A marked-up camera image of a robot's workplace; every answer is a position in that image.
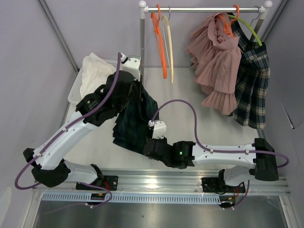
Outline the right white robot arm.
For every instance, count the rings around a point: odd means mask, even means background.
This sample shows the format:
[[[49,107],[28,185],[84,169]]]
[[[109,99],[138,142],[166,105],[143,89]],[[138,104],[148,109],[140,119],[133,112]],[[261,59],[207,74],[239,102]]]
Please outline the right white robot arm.
[[[220,152],[202,148],[198,143],[191,141],[179,141],[169,145],[167,139],[163,138],[149,140],[143,149],[143,154],[161,161],[167,167],[177,169],[207,163],[231,165],[232,168],[220,170],[218,173],[217,187],[224,192],[250,180],[279,180],[275,155],[269,151],[261,153],[256,150],[250,151],[250,147],[243,145],[236,151]]]

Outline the cream wooden hanger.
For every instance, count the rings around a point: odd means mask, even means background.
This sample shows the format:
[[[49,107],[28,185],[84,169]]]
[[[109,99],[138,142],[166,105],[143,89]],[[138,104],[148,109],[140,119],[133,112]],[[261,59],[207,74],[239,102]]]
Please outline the cream wooden hanger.
[[[165,39],[165,49],[167,54],[167,60],[169,63],[169,70],[171,74],[171,83],[174,83],[174,60],[173,60],[173,46],[171,37],[171,28],[169,18],[166,15],[161,17],[162,30]]]

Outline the green plaid skirt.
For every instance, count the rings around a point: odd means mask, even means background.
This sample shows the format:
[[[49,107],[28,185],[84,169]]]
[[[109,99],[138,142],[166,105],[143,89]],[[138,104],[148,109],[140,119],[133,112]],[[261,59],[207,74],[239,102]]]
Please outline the green plaid skirt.
[[[143,154],[147,139],[151,138],[148,122],[158,110],[157,102],[148,94],[140,82],[136,81],[135,99],[119,113],[113,128],[113,143]]]

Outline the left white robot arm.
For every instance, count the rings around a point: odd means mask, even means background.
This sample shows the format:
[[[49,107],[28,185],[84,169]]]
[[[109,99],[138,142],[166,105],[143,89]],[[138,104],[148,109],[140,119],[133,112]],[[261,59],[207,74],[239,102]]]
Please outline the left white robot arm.
[[[103,174],[96,165],[80,165],[64,157],[86,135],[116,117],[138,97],[139,83],[131,73],[120,70],[110,75],[104,85],[76,105],[70,119],[52,139],[39,148],[24,151],[26,161],[33,167],[34,179],[49,188],[73,181],[86,183],[93,190],[100,189]]]

